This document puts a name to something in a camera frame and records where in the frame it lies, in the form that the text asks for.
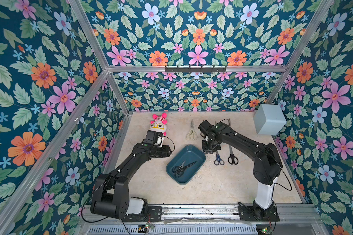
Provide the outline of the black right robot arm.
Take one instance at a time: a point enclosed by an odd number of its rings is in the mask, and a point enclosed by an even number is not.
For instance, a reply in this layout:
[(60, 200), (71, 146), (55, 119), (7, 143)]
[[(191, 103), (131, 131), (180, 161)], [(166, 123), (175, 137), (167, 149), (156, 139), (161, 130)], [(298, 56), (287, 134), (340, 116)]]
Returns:
[(212, 125), (204, 120), (198, 127), (205, 154), (213, 154), (221, 150), (221, 144), (227, 144), (248, 156), (253, 162), (253, 175), (258, 181), (254, 208), (265, 212), (271, 208), (274, 185), (283, 168), (277, 147), (254, 141), (232, 129), (228, 124), (218, 122)]

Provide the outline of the thin black scissors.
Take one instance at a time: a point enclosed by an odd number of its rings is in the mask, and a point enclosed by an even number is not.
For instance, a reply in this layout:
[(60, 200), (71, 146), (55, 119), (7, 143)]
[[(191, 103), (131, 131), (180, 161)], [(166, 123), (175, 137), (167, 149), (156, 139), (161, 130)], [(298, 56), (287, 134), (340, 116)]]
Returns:
[(179, 177), (181, 177), (184, 174), (184, 172), (186, 171), (187, 168), (193, 166), (196, 162), (197, 161), (194, 161), (192, 163), (184, 165), (184, 163), (185, 163), (185, 161), (184, 161), (180, 166), (173, 167), (172, 173), (174, 174), (174, 176), (176, 178), (179, 178)]

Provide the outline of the large black scissors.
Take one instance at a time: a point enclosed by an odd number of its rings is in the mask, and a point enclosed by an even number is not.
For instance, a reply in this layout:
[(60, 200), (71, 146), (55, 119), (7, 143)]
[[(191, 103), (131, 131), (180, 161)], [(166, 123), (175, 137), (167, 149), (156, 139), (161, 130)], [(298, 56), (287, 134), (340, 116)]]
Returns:
[(239, 160), (238, 160), (238, 158), (234, 155), (232, 146), (229, 146), (229, 153), (230, 153), (230, 155), (229, 155), (228, 160), (227, 160), (228, 163), (229, 163), (230, 165), (237, 165), (237, 164), (239, 163)]

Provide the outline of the teal plastic storage box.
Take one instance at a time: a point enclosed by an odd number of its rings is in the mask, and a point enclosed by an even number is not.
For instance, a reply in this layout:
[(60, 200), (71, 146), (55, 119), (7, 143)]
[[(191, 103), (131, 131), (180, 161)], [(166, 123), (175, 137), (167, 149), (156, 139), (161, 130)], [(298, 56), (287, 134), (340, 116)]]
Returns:
[[(187, 168), (181, 177), (176, 178), (172, 173), (172, 169), (175, 166), (180, 166), (184, 161), (184, 165), (194, 161), (197, 162), (193, 166)], [(176, 156), (167, 164), (166, 172), (179, 185), (186, 185), (204, 165), (205, 161), (206, 156), (201, 150), (199, 150), (194, 145), (187, 145), (180, 152), (178, 152)]]

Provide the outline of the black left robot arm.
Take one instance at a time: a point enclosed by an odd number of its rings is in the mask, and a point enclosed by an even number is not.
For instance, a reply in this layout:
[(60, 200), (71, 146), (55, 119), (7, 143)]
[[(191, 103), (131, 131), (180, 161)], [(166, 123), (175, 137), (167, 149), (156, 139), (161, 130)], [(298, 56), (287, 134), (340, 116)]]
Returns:
[(96, 178), (91, 196), (92, 214), (120, 220), (126, 216), (147, 216), (147, 200), (131, 197), (129, 183), (147, 161), (170, 157), (172, 150), (163, 144), (163, 139), (163, 133), (148, 131), (145, 139), (134, 146), (130, 155), (116, 169)]

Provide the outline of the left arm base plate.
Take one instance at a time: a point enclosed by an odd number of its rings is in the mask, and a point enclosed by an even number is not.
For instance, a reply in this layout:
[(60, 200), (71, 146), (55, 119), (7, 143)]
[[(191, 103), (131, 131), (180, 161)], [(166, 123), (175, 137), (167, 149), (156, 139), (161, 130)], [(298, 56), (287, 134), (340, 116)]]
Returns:
[(144, 207), (140, 214), (129, 214), (130, 222), (160, 222), (162, 217), (161, 206)]

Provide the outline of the blue grey scissors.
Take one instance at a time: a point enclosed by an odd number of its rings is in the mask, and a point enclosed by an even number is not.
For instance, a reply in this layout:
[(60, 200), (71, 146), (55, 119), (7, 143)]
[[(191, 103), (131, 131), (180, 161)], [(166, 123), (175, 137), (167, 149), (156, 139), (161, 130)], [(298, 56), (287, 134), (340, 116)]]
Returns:
[(215, 159), (215, 161), (214, 161), (214, 164), (215, 164), (216, 166), (224, 165), (224, 164), (225, 164), (224, 160), (221, 159), (221, 157), (220, 157), (218, 151), (216, 151), (216, 159)]

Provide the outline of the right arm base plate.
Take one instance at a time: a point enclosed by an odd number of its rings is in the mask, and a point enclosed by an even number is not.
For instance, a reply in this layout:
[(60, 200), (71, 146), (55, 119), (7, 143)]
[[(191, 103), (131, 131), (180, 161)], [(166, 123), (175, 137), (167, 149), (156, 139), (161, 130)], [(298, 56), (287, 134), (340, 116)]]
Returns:
[(238, 203), (238, 213), (241, 220), (245, 221), (259, 221), (279, 222), (280, 218), (277, 211), (276, 203), (273, 202), (268, 209), (263, 209), (254, 201), (252, 205), (245, 205), (241, 202)]

